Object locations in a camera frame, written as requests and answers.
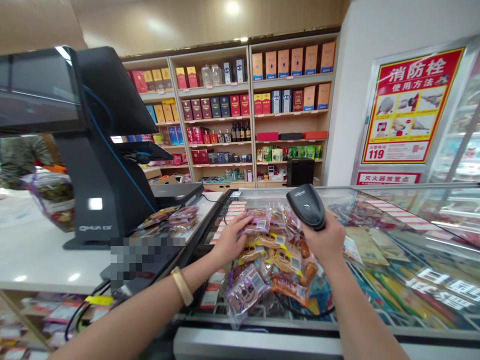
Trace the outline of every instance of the gold bracelet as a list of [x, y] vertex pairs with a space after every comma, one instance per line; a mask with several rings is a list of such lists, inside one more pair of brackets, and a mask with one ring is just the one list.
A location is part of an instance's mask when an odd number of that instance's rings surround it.
[[189, 286], [187, 285], [180, 268], [177, 266], [171, 271], [171, 275], [173, 276], [173, 280], [175, 280], [175, 284], [180, 291], [181, 298], [185, 303], [185, 306], [188, 306], [194, 300], [192, 293], [190, 292]]

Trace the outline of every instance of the liquor bottle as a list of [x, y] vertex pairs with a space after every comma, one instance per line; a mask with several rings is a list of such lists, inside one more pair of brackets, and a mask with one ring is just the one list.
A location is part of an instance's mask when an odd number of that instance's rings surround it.
[[246, 123], [245, 136], [247, 141], [252, 141], [252, 132], [250, 131], [250, 121]]
[[236, 123], [236, 129], [235, 129], [235, 135], [236, 135], [235, 137], [236, 137], [237, 142], [242, 141], [242, 136], [240, 135], [240, 125], [239, 124], [240, 124], [239, 122]]
[[240, 138], [241, 138], [241, 141], [246, 141], [244, 123], [241, 122], [240, 124], [241, 124], [241, 125], [240, 125], [240, 126], [241, 126], [241, 128], [240, 128]]
[[219, 138], [218, 138], [217, 134], [215, 134], [215, 130], [211, 131], [210, 140], [211, 140], [212, 144], [218, 144], [219, 143]]
[[224, 135], [222, 134], [222, 130], [218, 130], [218, 143], [224, 143], [225, 142], [225, 139], [224, 139]]
[[231, 142], [237, 142], [237, 131], [235, 130], [235, 123], [231, 124]]
[[210, 135], [207, 130], [205, 130], [205, 134], [203, 135], [203, 143], [210, 144]]
[[223, 137], [225, 138], [226, 143], [231, 143], [232, 142], [232, 134], [229, 133], [228, 129], [226, 130], [226, 134], [223, 135]]

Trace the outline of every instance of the white wall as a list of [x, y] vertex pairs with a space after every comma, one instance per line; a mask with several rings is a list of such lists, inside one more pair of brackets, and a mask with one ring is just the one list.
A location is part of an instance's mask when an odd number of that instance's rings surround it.
[[480, 0], [352, 1], [340, 35], [326, 185], [350, 184], [374, 59], [476, 34]]

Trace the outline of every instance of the fire hydrant poster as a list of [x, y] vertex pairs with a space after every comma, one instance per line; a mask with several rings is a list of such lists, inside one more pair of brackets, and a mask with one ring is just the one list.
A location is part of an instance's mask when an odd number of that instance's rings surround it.
[[464, 49], [380, 66], [362, 164], [427, 161]]

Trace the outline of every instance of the black speaker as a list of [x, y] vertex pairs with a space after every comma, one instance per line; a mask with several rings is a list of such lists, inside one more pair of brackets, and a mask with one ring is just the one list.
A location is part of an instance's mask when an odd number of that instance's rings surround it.
[[313, 184], [315, 161], [308, 157], [288, 159], [286, 165], [286, 185], [296, 187], [303, 184]]

